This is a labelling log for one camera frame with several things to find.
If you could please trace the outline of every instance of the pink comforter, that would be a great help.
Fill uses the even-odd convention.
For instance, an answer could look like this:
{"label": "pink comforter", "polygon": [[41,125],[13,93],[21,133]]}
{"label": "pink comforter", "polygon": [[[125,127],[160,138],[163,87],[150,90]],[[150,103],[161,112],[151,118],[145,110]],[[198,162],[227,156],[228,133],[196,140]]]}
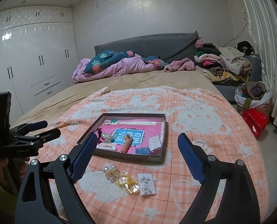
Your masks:
{"label": "pink comforter", "polygon": [[89,63],[90,61],[90,59],[84,58],[79,62],[79,65],[76,67],[76,70],[73,72],[72,75],[73,82],[87,82],[105,77],[121,76],[126,74],[156,70],[155,65],[145,64],[143,58],[140,55],[135,54],[135,57],[124,58],[118,63],[111,65],[110,67],[98,72],[95,75],[85,74],[83,71],[86,68],[87,63]]}

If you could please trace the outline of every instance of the tray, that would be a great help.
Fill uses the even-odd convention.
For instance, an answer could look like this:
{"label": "tray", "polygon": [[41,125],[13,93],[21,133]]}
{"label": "tray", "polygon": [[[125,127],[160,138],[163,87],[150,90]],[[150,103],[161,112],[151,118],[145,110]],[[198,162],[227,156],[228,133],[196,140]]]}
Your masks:
{"label": "tray", "polygon": [[[119,123],[110,123],[112,120],[118,121]],[[131,145],[127,153],[120,153],[122,145],[117,144],[118,152],[95,149],[94,155],[102,157],[113,158],[120,161],[138,161],[146,163],[160,163],[162,157],[162,148],[153,151],[150,155],[135,154],[136,148],[142,148],[148,146],[148,139],[156,135],[159,136],[161,145],[165,145],[165,130],[166,130],[166,116],[165,114],[143,114],[143,113],[104,113],[102,114],[81,136],[77,144],[85,142],[89,133],[94,132],[97,128],[103,128],[107,133],[113,133],[114,129],[126,128],[126,129],[137,129],[144,131],[144,137],[140,145]]]}

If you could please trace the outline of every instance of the white wall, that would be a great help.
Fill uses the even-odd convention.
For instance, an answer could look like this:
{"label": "white wall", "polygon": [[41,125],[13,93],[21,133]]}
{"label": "white wall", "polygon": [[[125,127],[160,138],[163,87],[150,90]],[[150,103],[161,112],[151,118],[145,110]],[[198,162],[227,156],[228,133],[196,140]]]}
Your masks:
{"label": "white wall", "polygon": [[[242,31],[244,26],[246,25],[246,20],[244,20],[245,15],[241,13],[241,9],[243,8],[243,6],[240,0],[227,0],[227,2],[230,8],[230,13],[232,17],[234,34],[235,36],[237,36],[239,32]],[[244,40],[252,44],[248,25],[245,27],[243,34],[235,40],[235,45]]]}
{"label": "white wall", "polygon": [[79,59],[94,57],[96,45],[141,35],[197,30],[218,46],[234,38],[227,0],[86,0],[73,21]]}

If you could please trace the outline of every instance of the teal floral pillow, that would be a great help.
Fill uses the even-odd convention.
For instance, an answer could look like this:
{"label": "teal floral pillow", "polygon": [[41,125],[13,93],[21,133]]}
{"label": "teal floral pillow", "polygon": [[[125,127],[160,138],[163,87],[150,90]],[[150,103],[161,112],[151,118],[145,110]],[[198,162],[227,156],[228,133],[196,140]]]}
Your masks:
{"label": "teal floral pillow", "polygon": [[118,63],[121,59],[135,56],[134,51],[123,51],[120,53],[112,50],[104,50],[97,54],[84,69],[84,73],[96,74],[109,66]]}
{"label": "teal floral pillow", "polygon": [[156,56],[149,56],[143,60],[146,64],[153,64],[156,66],[157,70],[163,70],[168,63],[164,62],[162,59]]}

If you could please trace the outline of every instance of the white curtain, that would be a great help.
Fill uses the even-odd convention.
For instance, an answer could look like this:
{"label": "white curtain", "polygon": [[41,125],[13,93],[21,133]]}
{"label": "white curtain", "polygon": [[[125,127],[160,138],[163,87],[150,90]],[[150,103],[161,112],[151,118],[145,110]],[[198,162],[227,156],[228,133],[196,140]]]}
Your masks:
{"label": "white curtain", "polygon": [[272,92],[277,126],[277,5],[273,0],[241,0],[252,44],[262,59],[262,80]]}

